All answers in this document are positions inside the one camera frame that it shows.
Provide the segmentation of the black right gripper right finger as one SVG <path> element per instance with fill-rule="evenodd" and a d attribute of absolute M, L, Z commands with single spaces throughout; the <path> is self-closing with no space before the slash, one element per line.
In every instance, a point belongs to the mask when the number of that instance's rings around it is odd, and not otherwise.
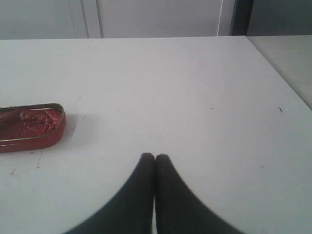
<path fill-rule="evenodd" d="M 159 234 L 240 234 L 206 207 L 182 180 L 169 156 L 156 164 L 156 229 Z"/>

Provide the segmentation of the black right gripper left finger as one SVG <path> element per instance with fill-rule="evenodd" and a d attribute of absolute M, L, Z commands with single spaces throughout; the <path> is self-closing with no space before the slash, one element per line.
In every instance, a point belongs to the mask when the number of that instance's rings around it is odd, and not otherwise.
<path fill-rule="evenodd" d="M 69 234 L 150 234 L 155 194 L 155 157 L 143 153 L 120 190 Z"/>

